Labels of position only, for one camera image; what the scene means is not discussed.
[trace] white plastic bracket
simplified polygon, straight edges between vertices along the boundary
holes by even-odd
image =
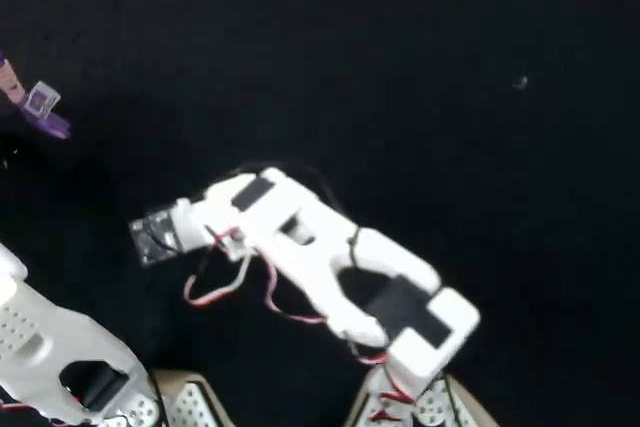
[[[220,427],[201,387],[187,382],[169,412],[170,427]]]

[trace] purple plastic piece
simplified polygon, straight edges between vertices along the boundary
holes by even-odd
[[[4,54],[0,52],[0,67],[4,65],[4,62]],[[69,137],[71,137],[71,124],[67,120],[63,119],[58,114],[54,114],[53,112],[51,112],[46,119],[39,119],[35,115],[24,109],[27,100],[29,100],[29,94],[25,94],[22,102],[20,102],[17,107],[22,113],[22,116],[29,124],[34,126],[36,129],[41,130],[42,132],[46,132],[53,137],[57,137],[58,139],[68,139]]]

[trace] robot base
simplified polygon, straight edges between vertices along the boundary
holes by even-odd
[[[379,408],[378,400],[368,394],[371,374],[362,384],[351,413],[343,427],[458,427],[444,380],[437,380],[416,401],[414,414],[406,421],[370,421]],[[478,401],[453,377],[449,385],[462,427],[499,427]]]

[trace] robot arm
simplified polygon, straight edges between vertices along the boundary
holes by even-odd
[[[56,306],[24,282],[27,269],[0,245],[0,384],[50,419],[99,424],[145,402],[147,373],[124,343],[89,317]]]
[[[360,229],[275,168],[214,184],[204,200],[179,199],[162,215],[173,229],[164,238],[176,251],[220,241],[230,260],[260,255],[306,294],[336,336],[386,348],[372,395],[397,388],[417,398],[480,319],[473,305],[442,286],[427,262],[380,232]],[[230,229],[234,235],[224,239],[214,234]],[[340,287],[337,274],[347,267],[391,279],[366,311]],[[410,416],[406,402],[391,408],[393,418]]]

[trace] table surface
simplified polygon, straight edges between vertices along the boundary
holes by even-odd
[[[0,121],[27,139],[0,171],[2,242],[54,302],[156,367],[202,372],[240,427],[337,426],[366,369],[322,327],[267,311],[260,264],[193,311],[180,292],[199,256],[142,270],[127,231],[248,160],[312,165],[353,219],[479,307],[451,371],[498,423],[624,418],[639,13],[637,0],[0,0],[2,50],[25,84],[62,93],[75,129],[59,142]],[[232,275],[213,260],[203,289]],[[304,304],[286,283],[278,298]]]

